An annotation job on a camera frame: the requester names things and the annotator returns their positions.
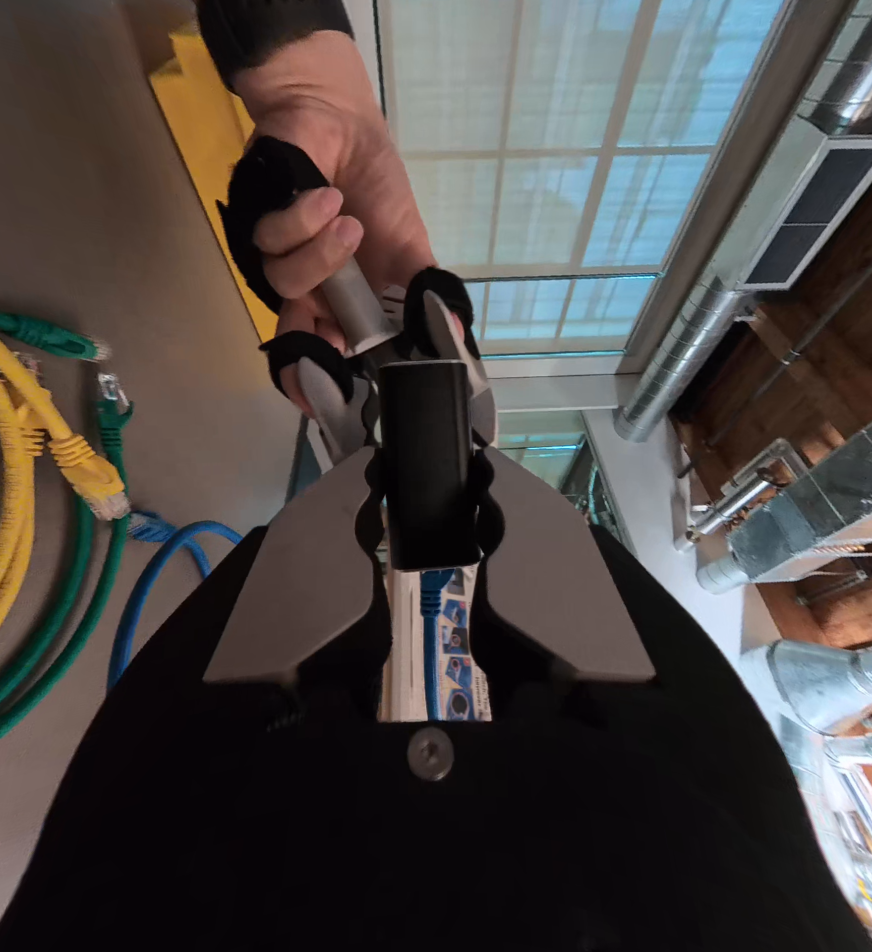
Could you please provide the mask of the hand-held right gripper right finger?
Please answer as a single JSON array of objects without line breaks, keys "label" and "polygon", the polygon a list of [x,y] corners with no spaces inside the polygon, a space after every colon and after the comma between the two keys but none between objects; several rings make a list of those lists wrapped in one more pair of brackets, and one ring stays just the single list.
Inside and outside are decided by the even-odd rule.
[{"label": "hand-held right gripper right finger", "polygon": [[584,517],[486,447],[473,459],[481,560],[470,644],[482,670],[651,681],[656,669]]}]

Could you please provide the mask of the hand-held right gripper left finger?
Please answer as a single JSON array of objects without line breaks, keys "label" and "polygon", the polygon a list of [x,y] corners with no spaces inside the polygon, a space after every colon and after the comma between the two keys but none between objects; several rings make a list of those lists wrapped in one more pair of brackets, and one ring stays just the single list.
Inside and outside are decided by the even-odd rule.
[{"label": "hand-held right gripper left finger", "polygon": [[271,520],[204,672],[206,684],[291,684],[301,664],[352,631],[392,647],[376,556],[379,451],[359,449]]}]

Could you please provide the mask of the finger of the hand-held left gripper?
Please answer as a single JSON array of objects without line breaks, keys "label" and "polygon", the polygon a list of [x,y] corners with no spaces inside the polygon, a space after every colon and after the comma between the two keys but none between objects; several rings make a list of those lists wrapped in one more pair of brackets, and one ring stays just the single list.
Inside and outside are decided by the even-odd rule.
[{"label": "finger of the hand-held left gripper", "polygon": [[353,395],[347,399],[330,374],[312,359],[299,360],[298,374],[333,467],[366,446],[377,446],[377,394],[369,381],[354,377]]},{"label": "finger of the hand-held left gripper", "polygon": [[422,295],[425,327],[439,358],[465,365],[469,417],[479,446],[498,446],[499,420],[494,392],[481,363],[466,346],[461,319],[432,291]]}]

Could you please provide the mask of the black ethernet switch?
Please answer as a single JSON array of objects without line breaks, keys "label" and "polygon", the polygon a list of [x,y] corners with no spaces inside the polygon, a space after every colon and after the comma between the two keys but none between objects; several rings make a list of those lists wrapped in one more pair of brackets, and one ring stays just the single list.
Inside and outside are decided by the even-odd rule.
[{"label": "black ethernet switch", "polygon": [[406,572],[476,564],[477,506],[466,367],[389,363],[380,370],[382,472],[391,562]]}]

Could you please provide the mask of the yellow plastic bin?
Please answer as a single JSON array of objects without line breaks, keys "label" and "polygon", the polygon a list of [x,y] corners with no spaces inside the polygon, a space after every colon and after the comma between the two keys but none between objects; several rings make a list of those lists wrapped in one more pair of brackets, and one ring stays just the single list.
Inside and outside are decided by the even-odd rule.
[{"label": "yellow plastic bin", "polygon": [[231,173],[254,129],[242,101],[219,77],[195,21],[169,33],[172,55],[149,76],[181,160],[261,341],[274,335],[277,316],[241,276],[228,250],[218,204],[228,199]]}]

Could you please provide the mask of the person's left hand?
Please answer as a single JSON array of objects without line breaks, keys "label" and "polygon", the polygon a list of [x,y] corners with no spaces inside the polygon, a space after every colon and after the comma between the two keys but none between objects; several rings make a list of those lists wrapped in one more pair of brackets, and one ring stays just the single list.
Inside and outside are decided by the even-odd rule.
[{"label": "person's left hand", "polygon": [[327,278],[354,259],[381,294],[407,290],[437,265],[362,57],[348,35],[321,30],[238,71],[232,83],[254,138],[299,147],[329,183],[256,225],[264,275],[284,300],[276,334],[305,332],[343,352],[346,337],[321,290]]}]

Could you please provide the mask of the printed instruction sheet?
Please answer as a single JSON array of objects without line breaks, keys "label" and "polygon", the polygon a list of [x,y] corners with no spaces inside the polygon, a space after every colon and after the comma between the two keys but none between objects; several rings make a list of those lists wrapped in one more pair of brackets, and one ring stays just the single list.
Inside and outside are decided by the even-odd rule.
[{"label": "printed instruction sheet", "polygon": [[469,637],[475,567],[454,571],[435,617],[420,609],[420,581],[420,573],[386,573],[393,644],[383,668],[379,719],[491,720],[487,681]]}]

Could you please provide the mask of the large grid window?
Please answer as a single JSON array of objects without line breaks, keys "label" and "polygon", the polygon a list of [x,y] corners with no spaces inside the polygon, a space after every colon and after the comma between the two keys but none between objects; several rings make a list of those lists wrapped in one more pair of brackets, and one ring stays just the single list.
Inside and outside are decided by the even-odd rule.
[{"label": "large grid window", "polygon": [[784,2],[373,5],[385,112],[482,353],[620,359]]}]

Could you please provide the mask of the silver air duct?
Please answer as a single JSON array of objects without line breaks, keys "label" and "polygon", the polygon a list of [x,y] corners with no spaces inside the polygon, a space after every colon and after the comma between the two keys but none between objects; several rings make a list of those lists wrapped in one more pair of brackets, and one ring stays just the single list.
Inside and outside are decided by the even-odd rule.
[{"label": "silver air duct", "polygon": [[644,442],[763,292],[789,290],[872,184],[872,2],[851,2],[792,116],[626,405]]}]

